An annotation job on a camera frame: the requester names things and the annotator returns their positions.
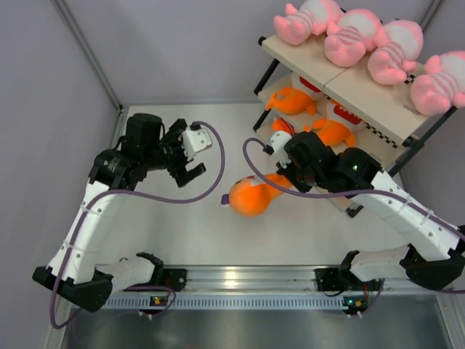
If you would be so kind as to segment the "pink striped plush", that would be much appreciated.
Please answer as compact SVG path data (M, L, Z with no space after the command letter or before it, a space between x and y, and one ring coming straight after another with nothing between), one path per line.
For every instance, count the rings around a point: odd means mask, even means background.
M377 15L368 9L344 13L335 23L329 23L324 41L326 58L334 65L350 68L376 48L374 37L381 28Z
M411 99L420 114L432 117L452 106L464 107L464 51L433 55L424 70L411 87Z
M285 6L285 16L273 18L276 35L287 44L300 45L310 36L324 33L328 24L337 22L343 12L332 0L308 0L297 9L293 4Z
M374 37L376 49L368 59L371 78L381 85L404 82L417 66L424 35L421 26L410 20L393 20L383 25Z

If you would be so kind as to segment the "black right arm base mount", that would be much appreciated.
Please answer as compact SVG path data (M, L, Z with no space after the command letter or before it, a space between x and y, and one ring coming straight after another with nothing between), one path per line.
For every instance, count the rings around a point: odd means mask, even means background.
M317 268L315 278L319 292L378 291L380 280L361 281L343 268Z

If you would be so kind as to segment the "orange shark plush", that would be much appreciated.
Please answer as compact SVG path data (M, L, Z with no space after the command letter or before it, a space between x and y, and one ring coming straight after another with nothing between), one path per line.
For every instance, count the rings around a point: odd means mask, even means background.
M330 100L325 107L325 116L312 123L310 130L331 147L344 143L348 148L356 146L357 133L366 128L366 123L343 105Z
M295 115L303 111L316 114L316 102L325 97L322 90L311 84L299 74L291 74L291 84L274 92L267 101L265 109L275 109L286 115Z
M251 175L237 181L228 193L223 194L220 204L245 217L255 217L263 214L272 201L281 195L282 190Z

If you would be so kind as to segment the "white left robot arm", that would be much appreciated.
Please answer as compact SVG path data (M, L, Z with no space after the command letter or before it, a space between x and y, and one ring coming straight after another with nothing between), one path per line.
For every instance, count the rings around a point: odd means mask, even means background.
M139 252L106 266L98 266L97 257L118 211L148 172L166 170L182 188L206 171L204 164L186 166L210 147L209 133L198 121L187 124L178 119L166 128L158 116L130 116L116 145L95 158L68 235L48 265L35 269L33 280L90 313L112 294L133 286L159 289L164 281L163 261L153 254Z

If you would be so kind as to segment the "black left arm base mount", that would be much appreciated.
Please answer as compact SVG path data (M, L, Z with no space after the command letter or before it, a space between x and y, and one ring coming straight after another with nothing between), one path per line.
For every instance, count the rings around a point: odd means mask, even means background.
M148 282L136 284L125 292L182 291L187 283L187 270L183 268L156 268Z

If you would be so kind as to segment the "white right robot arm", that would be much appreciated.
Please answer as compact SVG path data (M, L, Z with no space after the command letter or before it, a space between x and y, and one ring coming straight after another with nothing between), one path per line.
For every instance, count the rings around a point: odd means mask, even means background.
M464 272L464 241L455 225L445 223L406 193L382 165L359 148L335 153L314 132L272 137L279 172L301 193L314 186L341 194L371 210L407 244L375 252L349 252L339 268L346 288L374 279L403 278L440 291Z

